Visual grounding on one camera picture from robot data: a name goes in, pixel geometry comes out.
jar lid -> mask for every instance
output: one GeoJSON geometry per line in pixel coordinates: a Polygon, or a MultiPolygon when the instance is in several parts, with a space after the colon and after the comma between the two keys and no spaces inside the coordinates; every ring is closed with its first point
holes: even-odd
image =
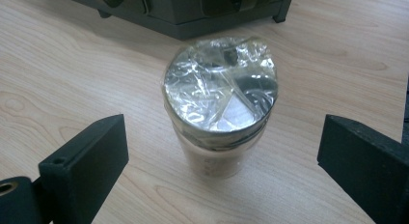
{"type": "Polygon", "coordinates": [[[193,144],[228,150],[261,131],[278,93],[267,45],[221,38],[183,48],[163,83],[165,107],[193,144]]]}

wooden table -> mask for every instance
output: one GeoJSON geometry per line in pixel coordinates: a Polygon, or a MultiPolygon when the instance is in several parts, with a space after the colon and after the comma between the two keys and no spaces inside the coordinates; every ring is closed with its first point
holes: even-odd
{"type": "Polygon", "coordinates": [[[90,123],[125,116],[130,160],[95,223],[372,223],[317,166],[326,114],[400,140],[409,71],[409,0],[293,0],[201,39],[258,36],[280,92],[244,169],[204,182],[163,107],[178,41],[69,0],[0,0],[0,179],[37,165],[90,123]]]}

